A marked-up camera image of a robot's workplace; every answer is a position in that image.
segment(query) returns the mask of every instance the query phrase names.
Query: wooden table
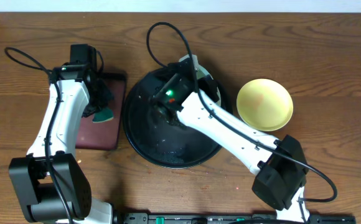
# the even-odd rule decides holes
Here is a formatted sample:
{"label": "wooden table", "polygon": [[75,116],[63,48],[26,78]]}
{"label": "wooden table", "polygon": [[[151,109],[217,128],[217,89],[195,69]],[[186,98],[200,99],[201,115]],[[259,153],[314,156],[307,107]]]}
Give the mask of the wooden table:
{"label": "wooden table", "polygon": [[[308,203],[311,212],[343,213],[361,224],[361,14],[130,14],[0,13],[0,223],[25,223],[8,176],[13,157],[26,154],[48,100],[47,77],[4,55],[17,47],[47,68],[68,61],[70,44],[88,43],[103,54],[106,71],[128,73],[127,91],[158,68],[146,50],[157,21],[180,28],[201,65],[230,92],[254,78],[270,78],[293,96],[289,124],[273,132],[298,139],[309,163],[339,189],[332,203]],[[169,29],[152,34],[163,62],[185,54]],[[113,152],[78,150],[93,196],[121,210],[184,213],[272,212],[251,191],[254,177],[226,150],[201,166],[166,169],[139,156],[121,131]],[[310,172],[306,196],[330,187]]]}

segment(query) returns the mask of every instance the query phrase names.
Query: green light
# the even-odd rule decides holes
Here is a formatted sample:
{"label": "green light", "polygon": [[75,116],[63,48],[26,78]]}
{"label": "green light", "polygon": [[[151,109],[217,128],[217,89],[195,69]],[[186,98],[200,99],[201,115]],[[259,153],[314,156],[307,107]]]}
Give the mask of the green light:
{"label": "green light", "polygon": [[167,92],[166,92],[166,95],[167,96],[172,96],[174,94],[174,92],[172,91],[172,90],[168,90]]}

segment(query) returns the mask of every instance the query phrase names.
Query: yellow plate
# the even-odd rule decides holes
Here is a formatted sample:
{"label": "yellow plate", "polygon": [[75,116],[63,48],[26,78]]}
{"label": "yellow plate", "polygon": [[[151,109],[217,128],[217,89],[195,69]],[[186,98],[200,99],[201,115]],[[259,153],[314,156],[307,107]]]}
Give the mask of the yellow plate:
{"label": "yellow plate", "polygon": [[237,111],[242,120],[260,131],[274,131],[293,115],[293,100],[279,83],[268,79],[252,80],[237,95]]}

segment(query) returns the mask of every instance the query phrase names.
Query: maroon book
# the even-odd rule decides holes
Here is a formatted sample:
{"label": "maroon book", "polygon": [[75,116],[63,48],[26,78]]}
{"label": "maroon book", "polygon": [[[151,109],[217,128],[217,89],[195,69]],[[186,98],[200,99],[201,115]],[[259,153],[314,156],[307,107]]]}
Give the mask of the maroon book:
{"label": "maroon book", "polygon": [[75,147],[77,149],[113,150],[117,147],[121,109],[124,102],[126,79],[124,75],[103,74],[106,86],[114,96],[108,103],[114,118],[102,123],[92,122],[93,115],[81,118]]}

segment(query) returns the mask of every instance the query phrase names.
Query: white wall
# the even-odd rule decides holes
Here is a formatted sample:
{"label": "white wall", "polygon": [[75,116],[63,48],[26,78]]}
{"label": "white wall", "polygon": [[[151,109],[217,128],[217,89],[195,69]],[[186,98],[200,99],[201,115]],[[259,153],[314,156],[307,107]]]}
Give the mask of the white wall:
{"label": "white wall", "polygon": [[0,12],[361,12],[361,0],[0,0]]}

